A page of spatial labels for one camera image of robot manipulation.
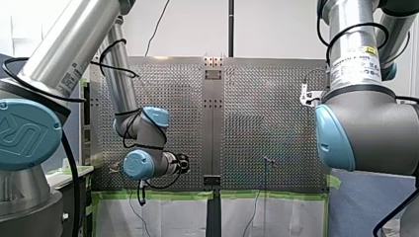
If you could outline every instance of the white wall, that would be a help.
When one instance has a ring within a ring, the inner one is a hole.
[[[144,55],[148,39],[166,0],[139,0],[126,17],[124,31],[129,55]],[[201,56],[227,54],[227,0],[171,1],[149,55]],[[324,58],[326,48],[316,34],[314,0],[237,0],[235,3],[235,56],[261,58]],[[380,10],[376,12],[379,21]],[[395,80],[385,83],[396,94],[410,95],[417,48],[413,40],[397,60]],[[322,24],[328,39],[328,27]]]
[[[0,52],[14,56],[31,55],[68,2],[0,0]],[[145,54],[165,2],[136,1],[124,24],[129,55]],[[227,0],[172,0],[149,55],[227,54],[227,8]],[[315,30],[315,9],[314,0],[236,0],[235,56],[324,58],[326,48],[318,40]],[[380,11],[377,11],[376,21],[379,15]],[[416,23],[411,44],[398,59],[397,77],[386,83],[399,95],[419,93],[419,83],[414,84],[419,80],[415,68],[418,62],[412,60],[419,54],[419,20]],[[324,24],[322,33],[327,39],[328,27]]]

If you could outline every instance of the blue joint cap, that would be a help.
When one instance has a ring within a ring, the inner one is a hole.
[[[148,180],[154,175],[154,161],[147,152],[134,150],[124,160],[124,172],[133,180]]]
[[[397,63],[393,63],[391,66],[391,71],[388,73],[387,77],[383,81],[391,81],[397,75]]]
[[[315,109],[317,123],[317,149],[323,164],[330,168],[355,170],[355,157],[351,143],[339,120],[326,105]]]
[[[40,165],[58,148],[62,126],[49,108],[24,99],[0,100],[0,170]]]
[[[144,107],[143,112],[146,113],[154,122],[162,127],[169,126],[169,112],[155,107]],[[142,119],[152,123],[145,115],[141,115]]]

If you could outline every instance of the silver arm tube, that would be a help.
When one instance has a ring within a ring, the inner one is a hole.
[[[399,53],[400,49],[406,44],[405,39],[415,21],[417,14],[405,17],[394,17],[382,13],[380,23],[385,26],[390,37],[387,44],[379,50],[379,62],[381,66],[382,79],[385,79],[391,71],[394,57]],[[382,31],[377,32],[377,43],[382,44],[385,40],[385,34]]]
[[[330,26],[330,38],[333,39],[348,27],[373,22],[373,11],[377,8],[378,2],[378,0],[327,1],[322,17]],[[381,83],[379,75],[370,76],[353,70],[354,68],[358,69],[358,65],[364,62],[362,59],[352,60],[351,57],[354,55],[354,52],[364,50],[365,48],[377,49],[376,34],[373,27],[354,28],[339,37],[333,44],[330,53],[330,66],[332,68],[330,75],[331,90],[351,85],[379,85]]]
[[[120,14],[117,0],[72,0],[19,76],[68,98]]]
[[[111,28],[101,45],[101,53],[116,40],[124,38],[123,31],[121,29],[123,23],[124,20],[122,18],[117,18],[114,26]],[[118,68],[129,68],[126,46],[122,42],[117,43],[105,56],[103,63],[106,65],[113,65]],[[133,79],[131,78],[132,75],[119,70],[109,68],[103,69],[108,88],[110,90],[115,114],[136,111],[138,109],[138,103],[136,102],[135,89],[132,82]]]

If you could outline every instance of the metal post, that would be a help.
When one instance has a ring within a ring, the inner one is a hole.
[[[221,237],[221,194],[214,190],[212,199],[207,202],[206,237]]]
[[[120,1],[72,0],[19,76],[70,97],[119,14]]]
[[[228,0],[228,57],[234,56],[234,0]]]

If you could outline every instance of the silver metal cylinder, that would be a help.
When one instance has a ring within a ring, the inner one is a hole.
[[[103,52],[110,44],[116,40],[124,38],[121,28],[124,20],[117,18],[114,26],[109,31],[100,51]],[[119,68],[129,69],[128,57],[126,54],[126,46],[123,42],[117,43],[105,56],[103,63]],[[135,96],[135,88],[133,86],[131,73],[122,72],[115,69],[103,68],[109,93],[116,114],[132,112],[138,109],[138,103]]]
[[[119,13],[116,0],[72,0],[19,76],[68,98]]]
[[[333,39],[348,27],[374,21],[378,0],[329,0],[322,16]],[[330,53],[331,90],[358,84],[380,84],[374,27],[358,27],[339,37]]]
[[[0,171],[0,216],[48,201],[50,187],[41,166],[23,171]]]
[[[393,17],[382,13],[380,23],[385,26],[390,32],[390,37],[387,44],[379,50],[379,62],[381,69],[391,67],[394,56],[396,56],[400,49],[405,46],[404,41],[410,29],[415,22],[416,15],[406,17]],[[382,31],[377,32],[377,43],[382,44],[385,40],[385,34]]]

